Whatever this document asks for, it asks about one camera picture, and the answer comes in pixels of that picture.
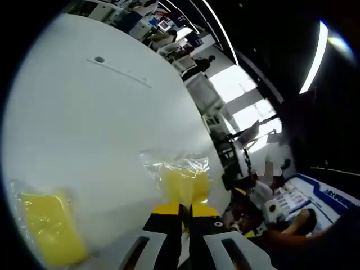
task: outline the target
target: ceiling light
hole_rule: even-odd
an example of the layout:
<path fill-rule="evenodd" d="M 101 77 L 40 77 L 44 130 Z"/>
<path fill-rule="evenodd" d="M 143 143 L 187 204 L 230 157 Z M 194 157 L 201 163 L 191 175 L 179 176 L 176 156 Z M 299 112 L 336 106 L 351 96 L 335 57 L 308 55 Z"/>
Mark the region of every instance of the ceiling light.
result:
<path fill-rule="evenodd" d="M 168 8 L 166 7 L 166 5 L 164 5 L 164 4 L 161 3 L 161 2 L 159 2 L 159 4 L 162 5 L 162 6 L 164 7 L 164 9 L 166 9 L 168 12 L 171 12 L 170 9 L 168 9 Z"/>
<path fill-rule="evenodd" d="M 315 78 L 316 72 L 320 67 L 322 57 L 324 56 L 324 53 L 325 53 L 328 32 L 329 32 L 329 30 L 327 29 L 326 25 L 320 21 L 319 41 L 317 44 L 314 61 L 310 68 L 308 77 L 306 78 L 305 83 L 300 90 L 300 94 L 305 93 L 307 90 L 309 90 L 309 87 Z"/>
<path fill-rule="evenodd" d="M 170 2 L 169 0 L 166 0 L 166 1 L 168 1 L 170 3 L 170 5 L 172 5 L 174 8 L 178 9 L 178 7 L 175 6 L 172 2 Z"/>
<path fill-rule="evenodd" d="M 329 43 L 333 45 L 334 48 L 337 49 L 345 58 L 351 62 L 355 62 L 356 58 L 349 44 L 347 44 L 347 42 L 336 33 L 332 33 L 330 35 L 331 37 L 328 37 L 327 39 Z"/>
<path fill-rule="evenodd" d="M 221 31 L 223 32 L 227 43 L 229 44 L 230 50 L 231 50 L 231 52 L 232 52 L 232 56 L 233 56 L 234 59 L 235 59 L 235 64 L 236 64 L 236 65 L 239 65 L 239 61 L 237 60 L 237 57 L 236 57 L 234 48 L 232 47 L 231 42 L 230 42 L 230 39 L 229 39 L 228 35 L 226 34 L 225 29 L 224 29 L 223 25 L 221 24 L 219 18 L 216 16 L 215 12 L 213 11 L 212 7 L 210 7 L 209 3 L 208 3 L 206 0 L 202 0 L 202 1 L 203 1 L 204 4 L 208 7 L 208 9 L 210 10 L 211 14 L 214 16 L 215 21 L 216 21 L 216 22 L 218 23 L 218 25 L 220 26 L 220 29 L 221 29 Z"/>
<path fill-rule="evenodd" d="M 194 8 L 197 9 L 197 11 L 199 12 L 199 14 L 200 14 L 201 17 L 204 19 L 205 23 L 208 25 L 208 27 L 210 28 L 211 32 L 213 33 L 213 37 L 217 40 L 217 42 L 219 43 L 219 46 L 222 48 L 221 43 L 220 43 L 218 37 L 216 36 L 214 29 L 213 29 L 212 26 L 209 24 L 209 22 L 207 21 L 206 17 L 204 16 L 204 14 L 201 13 L 200 9 L 197 7 L 197 5 L 195 5 L 195 4 L 193 3 L 193 1 L 191 1 L 191 0 L 189 0 L 189 1 L 190 1 L 190 3 L 192 3 L 192 5 L 194 6 Z"/>

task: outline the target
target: chair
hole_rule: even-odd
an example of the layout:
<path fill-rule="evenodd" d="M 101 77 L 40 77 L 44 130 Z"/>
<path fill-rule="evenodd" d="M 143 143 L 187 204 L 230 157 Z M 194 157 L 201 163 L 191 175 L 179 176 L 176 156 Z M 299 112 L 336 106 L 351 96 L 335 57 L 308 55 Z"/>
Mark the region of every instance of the chair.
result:
<path fill-rule="evenodd" d="M 174 68 L 178 70 L 180 75 L 183 75 L 189 69 L 192 69 L 195 66 L 197 66 L 195 61 L 189 55 L 174 61 L 172 65 L 174 66 Z"/>
<path fill-rule="evenodd" d="M 169 54 L 172 52 L 180 49 L 180 45 L 178 43 L 170 43 L 168 45 L 165 45 L 157 50 L 156 53 L 163 56 L 163 58 L 166 58 Z"/>

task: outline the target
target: window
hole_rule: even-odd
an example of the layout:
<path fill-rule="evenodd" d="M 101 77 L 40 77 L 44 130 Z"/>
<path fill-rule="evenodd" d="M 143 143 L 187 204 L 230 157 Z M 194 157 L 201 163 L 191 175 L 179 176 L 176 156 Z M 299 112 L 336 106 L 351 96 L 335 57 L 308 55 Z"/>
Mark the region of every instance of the window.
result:
<path fill-rule="evenodd" d="M 267 100 L 260 100 L 257 103 L 246 107 L 245 109 L 233 115 L 235 122 L 243 131 L 251 127 L 257 120 L 260 122 L 275 115 L 275 111 Z M 275 118 L 266 124 L 260 125 L 259 134 L 255 139 L 258 139 L 253 145 L 250 145 L 249 152 L 254 153 L 266 145 L 268 134 L 276 130 L 276 133 L 282 132 L 281 121 Z"/>
<path fill-rule="evenodd" d="M 237 65 L 233 65 L 212 76 L 210 81 L 225 103 L 257 87 L 257 84 L 245 70 Z"/>

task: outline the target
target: desk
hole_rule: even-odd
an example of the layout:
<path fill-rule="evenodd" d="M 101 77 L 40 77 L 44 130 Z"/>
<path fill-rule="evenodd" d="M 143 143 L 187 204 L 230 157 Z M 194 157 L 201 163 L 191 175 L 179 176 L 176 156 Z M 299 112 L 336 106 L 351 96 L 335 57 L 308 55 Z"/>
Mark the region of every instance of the desk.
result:
<path fill-rule="evenodd" d="M 114 4 L 105 3 L 99 0 L 85 0 L 98 4 L 97 7 L 89 14 L 89 18 L 102 21 L 105 24 L 111 24 L 115 18 L 127 13 L 125 7 L 119 7 Z"/>
<path fill-rule="evenodd" d="M 96 248 L 141 228 L 161 202 L 138 158 L 143 150 L 208 156 L 209 204 L 222 213 L 230 201 L 213 142 L 175 68 L 86 17 L 61 15 L 29 51 L 6 107 L 2 147 L 5 185 L 68 188 L 79 229 Z"/>
<path fill-rule="evenodd" d="M 150 30 L 154 27 L 149 23 L 149 18 L 142 18 L 133 29 L 129 32 L 129 35 L 138 41 L 141 40 Z"/>

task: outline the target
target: yellow sponge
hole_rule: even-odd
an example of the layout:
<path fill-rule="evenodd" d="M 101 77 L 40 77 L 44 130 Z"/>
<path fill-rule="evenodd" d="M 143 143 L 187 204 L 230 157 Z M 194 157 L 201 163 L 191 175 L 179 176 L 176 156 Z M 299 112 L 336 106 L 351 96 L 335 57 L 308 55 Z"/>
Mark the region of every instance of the yellow sponge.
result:
<path fill-rule="evenodd" d="M 195 173 L 188 168 L 161 172 L 162 188 L 165 197 L 186 207 L 204 201 L 210 192 L 210 180 L 205 172 Z"/>
<path fill-rule="evenodd" d="M 84 260 L 87 251 L 62 194 L 21 193 L 25 220 L 49 265 L 66 266 Z"/>

